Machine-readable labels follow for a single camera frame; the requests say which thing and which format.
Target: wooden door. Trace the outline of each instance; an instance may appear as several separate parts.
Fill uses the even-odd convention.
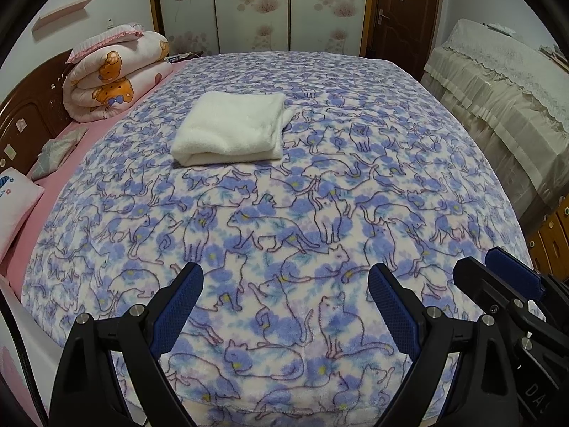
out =
[[[387,59],[418,81],[429,57],[438,0],[378,0],[372,57]]]

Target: door handle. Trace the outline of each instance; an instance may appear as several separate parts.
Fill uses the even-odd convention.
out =
[[[381,25],[381,22],[383,19],[387,19],[389,21],[389,18],[385,15],[383,15],[383,8],[379,9],[379,14],[377,16],[377,25]]]

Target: metal screw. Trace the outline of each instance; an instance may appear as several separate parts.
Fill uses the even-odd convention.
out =
[[[428,307],[427,308],[427,315],[431,318],[440,318],[443,315],[443,312],[437,307]]]
[[[87,321],[89,321],[89,315],[87,313],[81,313],[75,321],[78,325],[84,325]]]
[[[531,340],[527,337],[522,337],[522,348],[530,351],[533,348],[533,343],[531,343]]]
[[[482,315],[482,322],[487,326],[494,326],[494,318],[490,315]]]
[[[144,305],[141,304],[132,305],[132,307],[130,307],[129,313],[132,316],[142,315],[144,313]]]

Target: beige cloth cover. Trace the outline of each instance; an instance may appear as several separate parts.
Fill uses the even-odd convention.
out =
[[[569,190],[569,135],[529,91],[451,49],[435,48],[421,84],[465,127],[524,230]]]

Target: pink bed sheet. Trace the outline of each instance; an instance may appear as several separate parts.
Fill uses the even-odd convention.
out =
[[[174,64],[175,74],[181,68],[184,67],[190,61],[183,61]],[[155,88],[161,88],[162,85],[169,82],[172,75],[169,75],[164,81],[160,82]],[[146,93],[142,98],[140,98],[133,107],[136,107],[139,101],[144,101],[144,99],[150,95],[155,88]],[[26,267],[32,256],[33,248],[36,245],[39,235],[42,232],[43,226],[51,213],[56,200],[58,199],[59,193],[63,189],[63,186],[69,181],[73,172],[78,167],[78,165],[83,160],[85,154],[93,147],[93,145],[102,138],[113,125],[120,121],[126,114],[128,114],[130,109],[120,113],[119,115],[106,120],[100,120],[96,122],[90,122],[88,124],[72,122],[68,125],[59,136],[68,133],[75,128],[80,126],[87,126],[88,130],[79,142],[75,150],[69,155],[69,158],[63,163],[63,165],[58,168],[57,171],[53,172],[45,178],[36,181],[36,184],[42,186],[45,191],[41,196],[40,200],[36,204],[29,218],[26,220],[22,226],[18,236],[12,243],[12,246],[8,250],[7,254],[2,261],[0,267],[0,272],[6,276],[10,286],[12,287],[14,293],[21,299],[22,295],[22,285],[24,283],[24,276],[26,275]]]

